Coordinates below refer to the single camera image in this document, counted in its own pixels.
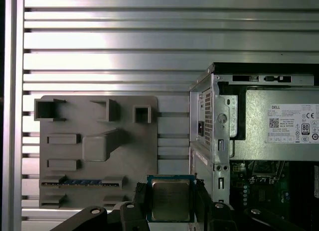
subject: horizontal metal slat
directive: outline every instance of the horizontal metal slat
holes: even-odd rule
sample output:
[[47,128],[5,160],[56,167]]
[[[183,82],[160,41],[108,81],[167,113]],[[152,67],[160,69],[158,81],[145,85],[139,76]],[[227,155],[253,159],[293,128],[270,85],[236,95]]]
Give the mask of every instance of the horizontal metal slat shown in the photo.
[[21,200],[22,207],[39,208],[39,200]]
[[158,146],[182,146],[189,147],[189,139],[173,139],[173,138],[160,138],[158,139]]
[[39,158],[23,158],[22,159],[22,175],[39,175],[40,159]]
[[132,11],[31,11],[24,13],[26,21],[143,21],[143,20],[180,20],[193,21],[318,21],[319,11],[302,10],[246,10],[246,9],[214,9],[203,10],[180,10],[180,11],[152,11],[148,9]]
[[68,219],[77,214],[82,209],[37,209],[37,208],[23,208],[22,217],[32,217],[40,219]]
[[39,154],[40,147],[37,145],[25,145],[22,147],[22,153],[23,154]]
[[202,29],[202,30],[319,30],[319,22],[292,21],[26,21],[29,29]]
[[[33,116],[23,116],[22,132],[40,132],[40,122]],[[159,134],[189,134],[188,117],[158,117]]]
[[318,39],[300,32],[32,32],[24,48],[318,51]]
[[128,72],[128,73],[31,73],[24,74],[24,82],[151,82],[192,83],[202,72]]
[[317,9],[319,0],[24,0],[25,7]]
[[212,62],[317,63],[319,52],[27,53],[25,70],[191,70]]
[[21,187],[23,196],[40,195],[38,179],[22,179]]
[[21,231],[50,231],[62,221],[22,221]]
[[[38,137],[37,136],[24,136],[22,138],[22,143],[23,144],[39,144],[40,137],[39,136]],[[31,150],[31,149],[34,149],[35,147],[38,147],[38,146],[28,145],[28,146],[22,147],[22,150],[23,150],[23,148],[26,148],[26,150],[28,150],[28,149]]]
[[188,156],[189,148],[188,147],[159,147],[158,155]]
[[98,83],[24,83],[24,91],[150,91],[150,92],[186,92],[189,84],[174,83],[134,83],[134,84],[98,84]]
[[188,160],[158,160],[158,172],[162,175],[187,175],[188,167]]
[[[33,112],[34,99],[40,99],[41,97],[45,95],[52,95],[52,94],[43,93],[43,94],[24,95],[23,96],[23,111]],[[189,112],[189,96],[156,96],[156,97],[158,99],[159,113],[188,113]]]

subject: ventilation grille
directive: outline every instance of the ventilation grille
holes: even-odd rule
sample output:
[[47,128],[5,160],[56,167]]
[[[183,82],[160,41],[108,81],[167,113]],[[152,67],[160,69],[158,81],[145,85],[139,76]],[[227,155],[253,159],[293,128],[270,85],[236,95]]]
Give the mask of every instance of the ventilation grille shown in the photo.
[[204,95],[205,97],[205,143],[207,145],[210,145],[210,140],[211,140],[211,134],[212,134],[212,113],[211,113],[211,96],[210,96],[210,90],[208,90],[207,93]]

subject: sticker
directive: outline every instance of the sticker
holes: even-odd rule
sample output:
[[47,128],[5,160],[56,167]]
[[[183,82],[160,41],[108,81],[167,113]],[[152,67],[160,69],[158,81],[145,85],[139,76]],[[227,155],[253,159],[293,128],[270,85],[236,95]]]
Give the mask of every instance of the sticker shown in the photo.
[[198,158],[199,158],[202,162],[204,162],[205,165],[208,165],[207,160],[204,158],[204,156],[202,156],[201,154],[199,154],[198,151],[196,152],[196,155],[198,156]]
[[315,165],[315,197],[319,199],[319,167]]
[[319,104],[272,104],[266,143],[319,143]]

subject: cpu processor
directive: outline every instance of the cpu processor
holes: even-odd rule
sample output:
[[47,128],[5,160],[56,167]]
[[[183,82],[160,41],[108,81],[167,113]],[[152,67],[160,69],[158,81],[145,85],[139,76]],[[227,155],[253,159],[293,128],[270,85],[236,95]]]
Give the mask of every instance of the cpu processor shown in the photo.
[[192,175],[149,175],[152,191],[149,222],[193,222],[194,181]]

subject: silver screw head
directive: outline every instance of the silver screw head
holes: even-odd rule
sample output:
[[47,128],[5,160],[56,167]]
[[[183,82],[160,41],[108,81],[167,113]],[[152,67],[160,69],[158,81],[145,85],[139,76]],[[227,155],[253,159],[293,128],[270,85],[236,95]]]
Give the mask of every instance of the silver screw head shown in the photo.
[[224,207],[224,205],[223,204],[216,204],[215,207],[218,209],[222,209]]
[[219,114],[217,120],[219,123],[225,124],[227,122],[227,116],[225,114]]
[[93,209],[93,210],[91,210],[91,213],[96,215],[96,214],[100,213],[100,210],[99,209]]
[[261,214],[260,210],[257,210],[257,209],[252,209],[251,212],[255,215]]

